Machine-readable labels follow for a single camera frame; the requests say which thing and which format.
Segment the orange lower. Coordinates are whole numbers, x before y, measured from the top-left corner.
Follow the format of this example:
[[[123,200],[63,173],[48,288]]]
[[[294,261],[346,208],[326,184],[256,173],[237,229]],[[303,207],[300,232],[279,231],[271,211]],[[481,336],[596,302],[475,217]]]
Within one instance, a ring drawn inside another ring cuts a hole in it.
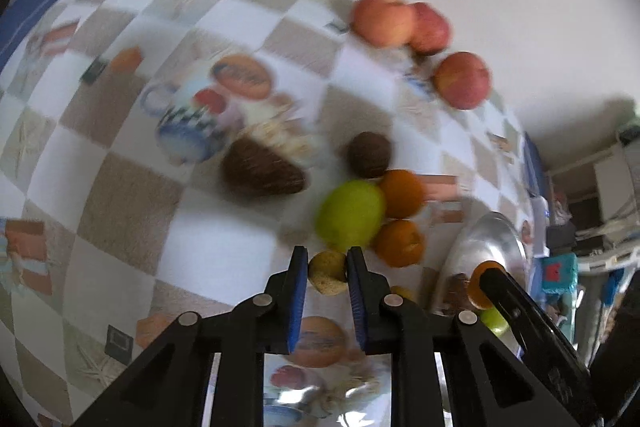
[[[385,223],[372,244],[375,254],[391,268],[417,265],[425,251],[424,235],[409,220]]]

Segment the elongated brown avocado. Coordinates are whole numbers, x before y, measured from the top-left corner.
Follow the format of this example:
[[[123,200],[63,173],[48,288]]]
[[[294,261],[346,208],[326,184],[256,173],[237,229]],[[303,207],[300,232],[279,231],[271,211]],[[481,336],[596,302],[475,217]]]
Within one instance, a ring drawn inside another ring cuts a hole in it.
[[[250,196],[292,195],[307,186],[302,168],[246,136],[231,144],[220,170],[231,190]]]

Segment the small yellow-green kiwi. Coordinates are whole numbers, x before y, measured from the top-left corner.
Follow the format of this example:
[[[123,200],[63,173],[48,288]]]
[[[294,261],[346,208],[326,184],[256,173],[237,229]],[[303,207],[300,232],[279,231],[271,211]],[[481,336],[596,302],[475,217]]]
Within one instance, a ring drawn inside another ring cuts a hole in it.
[[[308,265],[308,280],[320,294],[337,296],[347,289],[346,256],[337,251],[321,251]]]

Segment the dark red apple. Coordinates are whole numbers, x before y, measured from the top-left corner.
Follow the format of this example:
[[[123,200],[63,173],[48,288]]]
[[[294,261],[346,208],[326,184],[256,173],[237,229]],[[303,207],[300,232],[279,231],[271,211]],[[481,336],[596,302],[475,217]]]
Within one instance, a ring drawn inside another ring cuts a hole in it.
[[[426,55],[442,52],[451,40],[450,23],[427,3],[416,2],[412,7],[416,13],[416,27],[409,46],[413,51]]]

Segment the orange in bowl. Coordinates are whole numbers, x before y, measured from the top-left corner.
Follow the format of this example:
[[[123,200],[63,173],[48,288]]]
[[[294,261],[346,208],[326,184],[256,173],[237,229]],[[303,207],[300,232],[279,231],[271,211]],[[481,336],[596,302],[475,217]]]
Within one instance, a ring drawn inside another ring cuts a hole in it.
[[[468,295],[469,302],[476,309],[488,310],[492,307],[492,303],[485,295],[482,288],[480,288],[480,276],[489,269],[498,269],[504,271],[503,265],[494,260],[486,260],[474,269],[472,277],[469,280],[468,286],[466,286],[466,295]]]

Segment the silver metal bowl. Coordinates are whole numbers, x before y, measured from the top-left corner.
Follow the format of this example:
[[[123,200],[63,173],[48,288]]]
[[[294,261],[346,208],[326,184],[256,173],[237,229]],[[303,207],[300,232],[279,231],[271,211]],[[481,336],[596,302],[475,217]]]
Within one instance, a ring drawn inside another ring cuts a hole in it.
[[[458,235],[439,271],[428,309],[443,317],[449,315],[449,282],[460,274],[469,279],[477,265],[488,260],[500,263],[526,288],[529,262],[524,245],[508,218],[495,211],[485,213]]]

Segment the round brown avocado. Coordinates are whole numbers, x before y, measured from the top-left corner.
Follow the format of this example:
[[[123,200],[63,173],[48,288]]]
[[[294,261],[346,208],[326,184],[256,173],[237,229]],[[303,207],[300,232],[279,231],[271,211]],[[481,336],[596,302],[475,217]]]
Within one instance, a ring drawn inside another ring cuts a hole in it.
[[[363,179],[381,178],[390,165],[393,147],[385,135],[361,132],[347,145],[347,164],[353,174]]]

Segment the red apple near edge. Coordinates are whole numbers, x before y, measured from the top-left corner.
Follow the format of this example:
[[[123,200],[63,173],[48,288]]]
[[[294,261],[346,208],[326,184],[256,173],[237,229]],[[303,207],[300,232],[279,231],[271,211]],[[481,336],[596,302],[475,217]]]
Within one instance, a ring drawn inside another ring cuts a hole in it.
[[[433,74],[437,93],[453,108],[471,110],[482,104],[491,90],[486,63],[471,52],[457,52],[442,60]]]

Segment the checkered printed tablecloth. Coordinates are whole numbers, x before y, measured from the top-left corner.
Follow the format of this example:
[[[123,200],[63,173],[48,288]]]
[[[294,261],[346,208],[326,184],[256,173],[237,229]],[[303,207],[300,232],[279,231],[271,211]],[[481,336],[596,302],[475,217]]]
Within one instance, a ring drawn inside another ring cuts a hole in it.
[[[177,315],[260,291],[379,202],[425,249],[373,262],[423,301],[459,231],[529,232],[522,129],[442,101],[431,62],[348,27],[357,0],[17,0],[1,17],[1,367],[68,426]]]

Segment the green apple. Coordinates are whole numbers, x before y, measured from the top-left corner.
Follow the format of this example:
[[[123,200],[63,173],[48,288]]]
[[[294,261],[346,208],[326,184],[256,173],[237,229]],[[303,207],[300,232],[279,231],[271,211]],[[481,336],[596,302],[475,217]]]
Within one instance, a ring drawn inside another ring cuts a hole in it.
[[[385,221],[385,211],[385,198],[377,185],[347,181],[334,188],[320,205],[314,231],[334,251],[367,248]]]

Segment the orange upper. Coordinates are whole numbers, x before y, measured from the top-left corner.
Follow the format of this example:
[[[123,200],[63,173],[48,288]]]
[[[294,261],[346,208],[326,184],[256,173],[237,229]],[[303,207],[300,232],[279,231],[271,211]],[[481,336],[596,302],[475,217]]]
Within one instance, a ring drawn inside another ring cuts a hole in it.
[[[378,187],[385,199],[386,217],[407,219],[416,215],[425,204],[424,186],[420,176],[405,169],[387,170]]]

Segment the pale orange-red apple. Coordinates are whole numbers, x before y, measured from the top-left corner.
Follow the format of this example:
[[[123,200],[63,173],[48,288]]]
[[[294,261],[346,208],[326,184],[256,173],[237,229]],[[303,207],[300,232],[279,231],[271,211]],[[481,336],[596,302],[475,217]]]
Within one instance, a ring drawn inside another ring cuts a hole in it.
[[[358,0],[352,9],[352,30],[379,49],[409,43],[416,28],[416,11],[402,0]]]

